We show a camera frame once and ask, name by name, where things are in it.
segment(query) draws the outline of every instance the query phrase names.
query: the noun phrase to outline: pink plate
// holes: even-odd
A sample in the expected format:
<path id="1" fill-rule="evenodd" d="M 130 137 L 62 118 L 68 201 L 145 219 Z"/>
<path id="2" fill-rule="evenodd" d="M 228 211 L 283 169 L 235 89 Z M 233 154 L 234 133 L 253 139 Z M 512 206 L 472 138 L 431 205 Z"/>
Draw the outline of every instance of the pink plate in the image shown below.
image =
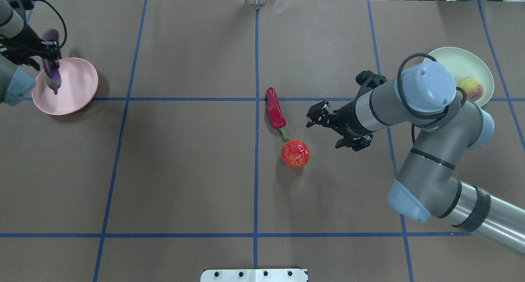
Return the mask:
<path id="1" fill-rule="evenodd" d="M 46 84 L 45 72 L 36 78 L 32 92 L 34 104 L 42 112 L 50 115 L 66 115 L 84 108 L 95 96 L 98 75 L 89 62 L 76 57 L 59 60 L 62 85 L 58 95 Z"/>

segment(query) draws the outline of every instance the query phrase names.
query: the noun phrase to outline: white metal plate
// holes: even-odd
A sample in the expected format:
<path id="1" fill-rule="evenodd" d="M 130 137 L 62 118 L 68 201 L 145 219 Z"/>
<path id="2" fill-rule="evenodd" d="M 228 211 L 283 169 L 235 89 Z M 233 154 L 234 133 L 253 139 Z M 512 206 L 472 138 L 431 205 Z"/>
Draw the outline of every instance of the white metal plate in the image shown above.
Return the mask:
<path id="1" fill-rule="evenodd" d="M 308 282 L 307 269 L 206 270 L 201 282 Z"/>

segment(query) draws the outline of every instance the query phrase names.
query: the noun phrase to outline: blue tape line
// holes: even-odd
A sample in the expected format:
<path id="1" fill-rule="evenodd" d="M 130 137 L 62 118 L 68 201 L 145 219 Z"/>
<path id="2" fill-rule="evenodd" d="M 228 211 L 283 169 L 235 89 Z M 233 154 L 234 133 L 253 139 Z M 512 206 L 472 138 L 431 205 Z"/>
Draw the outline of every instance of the blue tape line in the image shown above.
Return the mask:
<path id="1" fill-rule="evenodd" d="M 100 238 L 101 234 L 83 233 L 0 233 L 0 238 Z"/>
<path id="2" fill-rule="evenodd" d="M 372 14 L 372 6 L 371 6 L 370 1 L 367 1 L 367 3 L 368 3 L 368 15 L 370 18 L 370 28 L 372 31 L 372 42 L 374 43 L 375 64 L 377 65 L 377 73 L 381 75 L 381 65 L 379 62 L 379 53 L 377 52 L 377 42 L 375 41 L 375 29 L 374 29 L 374 20 L 373 20 L 373 14 Z M 397 178 L 397 166 L 395 163 L 394 144 L 392 142 L 392 133 L 390 132 L 390 127 L 386 129 L 386 132 L 388 135 L 388 144 L 390 146 L 390 158 L 392 159 L 395 177 Z M 402 233 L 403 241 L 405 243 L 406 265 L 409 271 L 410 282 L 414 282 L 414 276 L 412 274 L 412 260 L 410 259 L 409 239 L 407 237 L 406 227 L 405 227 L 405 217 L 401 214 L 400 214 L 400 217 L 401 217 L 401 228 L 403 229 L 403 233 Z"/>
<path id="3" fill-rule="evenodd" d="M 135 67 L 137 65 L 137 56 L 139 55 L 139 47 L 140 47 L 140 38 L 142 34 L 142 27 L 144 26 L 144 17 L 146 16 L 146 7 L 148 5 L 148 0 L 144 0 L 144 6 L 142 7 L 142 17 L 140 20 L 140 26 L 139 26 L 139 34 L 137 35 L 137 44 L 135 45 L 135 56 L 133 57 L 133 65 L 131 67 L 131 74 L 130 74 L 130 81 L 128 85 L 128 93 L 126 95 L 126 104 L 124 106 L 124 113 L 122 114 L 122 123 L 120 125 L 120 133 L 119 133 L 119 141 L 116 146 L 116 155 L 115 155 L 115 161 L 113 164 L 113 173 L 111 175 L 111 183 L 109 186 L 109 192 L 107 194 L 107 203 L 105 207 L 105 213 L 104 213 L 104 221 L 102 226 L 102 235 L 100 237 L 100 243 L 99 243 L 99 251 L 97 254 L 97 262 L 95 263 L 95 270 L 93 274 L 93 282 L 96 282 L 98 279 L 98 273 L 100 269 L 100 261 L 102 259 L 102 253 L 104 248 L 104 239 L 105 239 L 105 231 L 107 228 L 107 219 L 109 218 L 109 211 L 111 208 L 111 199 L 113 198 L 113 188 L 115 185 L 115 178 L 116 178 L 116 167 L 119 163 L 119 157 L 120 157 L 120 149 L 122 146 L 122 135 L 124 133 L 124 125 L 126 124 L 126 117 L 128 115 L 128 107 L 130 102 L 130 96 L 131 96 L 131 88 L 133 87 L 133 78 L 135 75 Z"/>
<path id="4" fill-rule="evenodd" d="M 98 102 L 101 102 L 101 101 L 105 101 L 105 102 L 110 102 L 110 101 L 125 101 L 126 100 L 126 97 L 94 97 L 93 98 L 94 101 L 98 101 Z"/>
<path id="5" fill-rule="evenodd" d="M 106 238 L 253 238 L 252 233 L 107 233 Z"/>
<path id="6" fill-rule="evenodd" d="M 403 230 L 403 242 L 405 243 L 405 256 L 406 264 L 409 269 L 409 280 L 414 282 L 414 273 L 412 272 L 412 259 L 410 258 L 410 247 L 409 247 L 409 237 L 406 233 L 405 217 L 402 214 L 399 214 L 401 217 L 401 229 Z"/>
<path id="7" fill-rule="evenodd" d="M 33 10 L 34 10 L 34 8 L 31 9 L 31 10 L 29 11 L 29 13 L 27 14 L 27 16 L 26 16 L 26 23 L 27 23 L 27 24 L 30 23 L 30 19 L 31 19 L 31 15 L 32 15 L 32 11 L 33 11 Z"/>
<path id="8" fill-rule="evenodd" d="M 279 98 L 279 101 L 283 102 L 322 102 L 322 101 L 328 101 L 328 102 L 351 102 L 354 100 L 354 98 L 338 98 L 338 97 L 328 97 L 328 98 L 321 98 L 321 97 L 284 97 Z"/>
<path id="9" fill-rule="evenodd" d="M 253 102 L 253 97 L 131 97 L 130 101 Z"/>
<path id="10" fill-rule="evenodd" d="M 370 1 L 366 1 L 368 4 L 368 17 L 370 19 L 370 30 L 372 32 L 372 42 L 374 44 L 374 54 L 375 54 L 375 65 L 377 67 L 377 74 L 381 75 L 381 67 L 379 66 L 379 52 L 377 52 L 377 42 L 375 41 L 375 29 L 374 29 L 374 19 L 372 17 L 372 5 Z"/>
<path id="11" fill-rule="evenodd" d="M 386 233 L 257 233 L 258 238 L 366 238 L 403 237 L 401 232 Z M 407 237 L 473 236 L 467 232 L 407 232 Z M 0 238 L 101 238 L 91 233 L 0 233 Z M 106 233 L 104 238 L 253 238 L 253 233 Z"/>
<path id="12" fill-rule="evenodd" d="M 407 237 L 452 237 L 452 236 L 473 236 L 467 232 L 412 232 L 407 233 Z"/>
<path id="13" fill-rule="evenodd" d="M 386 134 L 388 136 L 388 145 L 390 146 L 390 159 L 392 159 L 392 164 L 394 165 L 394 174 L 397 179 L 397 165 L 395 163 L 394 143 L 392 142 L 392 132 L 390 131 L 390 127 L 386 129 Z"/>
<path id="14" fill-rule="evenodd" d="M 261 238 L 403 237 L 403 233 L 259 233 Z"/>
<path id="15" fill-rule="evenodd" d="M 483 7 L 482 7 L 481 0 L 478 0 L 478 8 L 479 8 L 479 14 L 482 17 L 483 28 L 485 30 L 485 36 L 487 37 L 487 42 L 489 44 L 489 48 L 491 49 L 491 54 L 493 55 L 495 66 L 496 66 L 496 69 L 498 70 L 499 78 L 501 79 L 501 85 L 503 85 L 503 90 L 505 91 L 505 96 L 507 97 L 507 102 L 509 103 L 510 112 L 512 114 L 512 118 L 514 119 L 514 124 L 516 125 L 516 129 L 518 131 L 518 135 L 519 135 L 520 140 L 521 140 L 521 146 L 525 150 L 525 140 L 523 139 L 523 133 L 521 132 L 521 127 L 520 127 L 520 123 L 518 122 L 518 117 L 516 116 L 516 112 L 514 111 L 514 107 L 512 106 L 512 102 L 511 102 L 511 99 L 510 99 L 509 91 L 507 89 L 507 85 L 505 83 L 505 79 L 503 78 L 503 74 L 501 73 L 501 67 L 499 66 L 498 58 L 495 55 L 494 47 L 493 47 L 492 41 L 491 41 L 491 36 L 489 35 L 489 30 L 487 28 L 487 23 L 485 22 L 485 15 L 483 13 Z"/>
<path id="16" fill-rule="evenodd" d="M 253 168 L 253 268 L 258 267 L 259 225 L 259 9 L 255 11 L 255 167 Z"/>

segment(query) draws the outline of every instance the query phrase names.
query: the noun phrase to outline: red tomato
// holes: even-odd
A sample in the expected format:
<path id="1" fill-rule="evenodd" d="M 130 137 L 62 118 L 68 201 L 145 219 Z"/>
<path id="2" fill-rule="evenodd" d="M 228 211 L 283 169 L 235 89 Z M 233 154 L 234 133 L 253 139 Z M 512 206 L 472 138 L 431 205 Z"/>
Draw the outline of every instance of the red tomato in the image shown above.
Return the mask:
<path id="1" fill-rule="evenodd" d="M 310 158 L 310 151 L 300 140 L 289 140 L 281 149 L 281 159 L 288 167 L 301 168 Z"/>

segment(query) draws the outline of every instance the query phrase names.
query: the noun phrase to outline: brown table surface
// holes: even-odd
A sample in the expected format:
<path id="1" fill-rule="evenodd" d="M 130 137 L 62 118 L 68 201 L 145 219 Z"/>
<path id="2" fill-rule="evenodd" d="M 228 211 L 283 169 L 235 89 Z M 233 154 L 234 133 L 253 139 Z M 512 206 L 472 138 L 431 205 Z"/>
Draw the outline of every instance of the brown table surface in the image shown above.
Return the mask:
<path id="1" fill-rule="evenodd" d="M 90 61 L 99 89 L 66 116 L 0 106 L 1 281 L 190 282 L 253 267 L 307 268 L 313 282 L 523 281 L 522 257 L 388 206 L 408 124 L 360 152 L 304 125 L 318 101 L 355 97 L 360 71 L 394 78 L 409 54 L 464 48 L 494 76 L 496 129 L 454 175 L 525 207 L 525 3 L 52 3 L 62 56 Z M 41 3 L 30 24 L 61 30 Z M 310 148 L 301 170 L 279 159 L 270 86 Z"/>

